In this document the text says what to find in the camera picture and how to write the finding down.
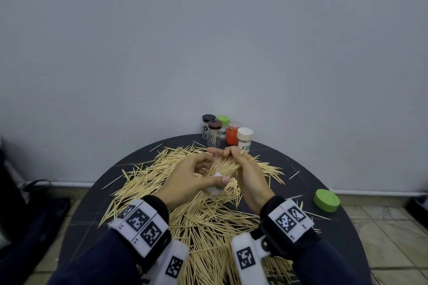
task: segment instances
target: green lid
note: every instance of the green lid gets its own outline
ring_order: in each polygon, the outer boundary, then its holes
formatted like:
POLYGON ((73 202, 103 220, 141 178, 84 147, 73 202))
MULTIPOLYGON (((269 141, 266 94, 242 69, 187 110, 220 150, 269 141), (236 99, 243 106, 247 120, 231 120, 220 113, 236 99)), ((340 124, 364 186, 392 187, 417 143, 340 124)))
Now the green lid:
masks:
POLYGON ((223 126, 227 126, 230 122, 230 117, 226 115, 219 115, 217 116, 217 120, 219 120, 223 126))
POLYGON ((323 211, 336 212, 340 205, 339 197, 327 189, 318 189, 314 196, 315 204, 323 211))

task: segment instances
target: sleeve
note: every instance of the sleeve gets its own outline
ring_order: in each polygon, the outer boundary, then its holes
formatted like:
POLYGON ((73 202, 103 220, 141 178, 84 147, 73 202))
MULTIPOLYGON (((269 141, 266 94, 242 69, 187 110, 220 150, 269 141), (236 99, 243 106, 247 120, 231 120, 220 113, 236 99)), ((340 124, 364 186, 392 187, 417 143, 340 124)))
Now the sleeve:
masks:
MULTIPOLYGON (((260 218, 264 219, 285 199, 272 197, 261 209, 260 218)), ((293 270, 302 285, 369 285, 340 253, 326 240, 322 240, 313 231, 307 231, 294 247, 287 248, 287 259, 293 261, 293 270)))
MULTIPOLYGON (((142 199, 169 222, 167 206, 158 197, 148 195, 142 199)), ((77 260, 55 271, 48 285, 141 284, 136 264, 144 270, 144 262, 133 247, 119 233, 109 229, 77 260)))

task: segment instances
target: black lid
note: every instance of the black lid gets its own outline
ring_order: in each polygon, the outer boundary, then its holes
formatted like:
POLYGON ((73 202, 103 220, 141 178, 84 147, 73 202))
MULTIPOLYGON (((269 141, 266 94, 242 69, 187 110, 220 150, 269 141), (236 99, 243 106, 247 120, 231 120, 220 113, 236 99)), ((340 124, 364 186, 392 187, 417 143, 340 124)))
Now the black lid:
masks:
POLYGON ((211 114, 205 114, 202 115, 202 120, 205 123, 208 123, 209 121, 215 121, 217 118, 215 117, 215 115, 211 115, 211 114))
POLYGON ((222 126, 222 122, 217 121, 217 120, 212 120, 208 122, 208 127, 211 130, 220 130, 222 126))

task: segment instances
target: round table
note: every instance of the round table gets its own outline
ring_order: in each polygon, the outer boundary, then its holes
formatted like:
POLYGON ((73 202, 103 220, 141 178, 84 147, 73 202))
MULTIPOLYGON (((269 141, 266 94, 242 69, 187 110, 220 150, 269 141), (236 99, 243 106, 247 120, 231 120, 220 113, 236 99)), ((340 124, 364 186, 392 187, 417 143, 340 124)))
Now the round table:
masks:
MULTIPOLYGON (((158 152, 156 150, 150 152, 150 150, 161 143, 160 149, 162 147, 186 147, 192 145, 194 141, 204 146, 207 144, 206 140, 202 139, 201 134, 171 137, 149 144, 131 153, 108 169, 89 189, 74 213, 62 243, 58 267, 77 259, 107 231, 107 226, 104 224, 99 227, 99 222, 112 200, 110 195, 124 185, 125 178, 120 178, 108 187, 105 186, 119 177, 122 174, 122 170, 129 171, 132 170, 134 164, 152 160, 158 152)), ((222 141, 220 148, 226 146, 226 143, 222 141)), ((272 190, 286 198, 302 195, 298 200, 299 203, 303 201, 303 209, 305 211, 329 218, 330 220, 314 217, 315 227, 322 231, 321 237, 327 239, 354 266, 362 277, 370 281, 370 268, 368 267, 366 254, 345 210, 340 206, 336 212, 327 213, 318 208, 313 202, 315 191, 319 188, 326 189, 324 184, 292 158, 261 143, 253 141, 250 154, 253 156, 260 155, 259 159, 261 161, 269 162, 272 166, 282 168, 285 174, 282 177, 286 185, 280 185, 275 180, 272 180, 272 190)), ((238 210, 251 212, 244 201, 241 201, 238 210)))

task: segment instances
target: orange jar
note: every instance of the orange jar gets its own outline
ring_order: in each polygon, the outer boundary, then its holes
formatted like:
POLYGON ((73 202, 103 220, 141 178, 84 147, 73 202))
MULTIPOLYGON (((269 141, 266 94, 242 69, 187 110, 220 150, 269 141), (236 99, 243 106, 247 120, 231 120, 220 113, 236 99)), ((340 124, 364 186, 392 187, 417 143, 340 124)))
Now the orange jar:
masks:
POLYGON ((229 122, 228 128, 226 131, 226 142, 230 144, 231 146, 237 146, 238 145, 238 128, 240 128, 241 125, 238 122, 229 122))

